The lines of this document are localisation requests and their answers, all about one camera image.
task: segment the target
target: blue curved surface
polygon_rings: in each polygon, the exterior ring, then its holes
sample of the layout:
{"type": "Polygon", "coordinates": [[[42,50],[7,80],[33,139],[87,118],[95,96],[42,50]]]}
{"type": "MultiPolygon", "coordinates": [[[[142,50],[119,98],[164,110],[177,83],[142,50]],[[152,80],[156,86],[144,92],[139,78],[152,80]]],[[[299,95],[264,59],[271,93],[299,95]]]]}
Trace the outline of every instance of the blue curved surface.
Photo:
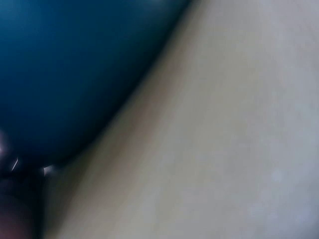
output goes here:
{"type": "Polygon", "coordinates": [[[90,142],[188,2],[1,0],[0,128],[24,163],[51,164],[90,142]]]}

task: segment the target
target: beige surface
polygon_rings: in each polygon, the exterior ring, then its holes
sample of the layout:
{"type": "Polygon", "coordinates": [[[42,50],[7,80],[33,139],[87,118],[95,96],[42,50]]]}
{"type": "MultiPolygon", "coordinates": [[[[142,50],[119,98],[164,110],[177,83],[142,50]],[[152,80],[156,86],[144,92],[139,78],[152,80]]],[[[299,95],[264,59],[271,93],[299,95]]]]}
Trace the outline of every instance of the beige surface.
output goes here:
{"type": "Polygon", "coordinates": [[[319,1],[202,0],[97,144],[47,239],[319,238],[319,1]]]}

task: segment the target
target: dark object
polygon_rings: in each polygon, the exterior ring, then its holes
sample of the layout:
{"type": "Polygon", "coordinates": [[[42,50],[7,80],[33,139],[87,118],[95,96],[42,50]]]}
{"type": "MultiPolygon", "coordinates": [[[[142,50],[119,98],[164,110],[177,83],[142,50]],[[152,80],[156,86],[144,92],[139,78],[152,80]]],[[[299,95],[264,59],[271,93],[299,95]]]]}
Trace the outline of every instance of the dark object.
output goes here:
{"type": "Polygon", "coordinates": [[[0,129],[22,167],[65,160],[135,87],[189,0],[1,0],[0,129]]]}

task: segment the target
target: dark teal object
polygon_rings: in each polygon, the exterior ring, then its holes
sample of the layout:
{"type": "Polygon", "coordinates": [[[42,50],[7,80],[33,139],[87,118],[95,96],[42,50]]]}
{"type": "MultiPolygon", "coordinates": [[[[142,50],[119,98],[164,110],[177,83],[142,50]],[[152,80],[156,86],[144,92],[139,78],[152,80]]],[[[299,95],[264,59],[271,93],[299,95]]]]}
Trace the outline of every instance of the dark teal object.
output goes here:
{"type": "Polygon", "coordinates": [[[189,0],[0,0],[0,129],[21,166],[82,149],[189,0]]]}

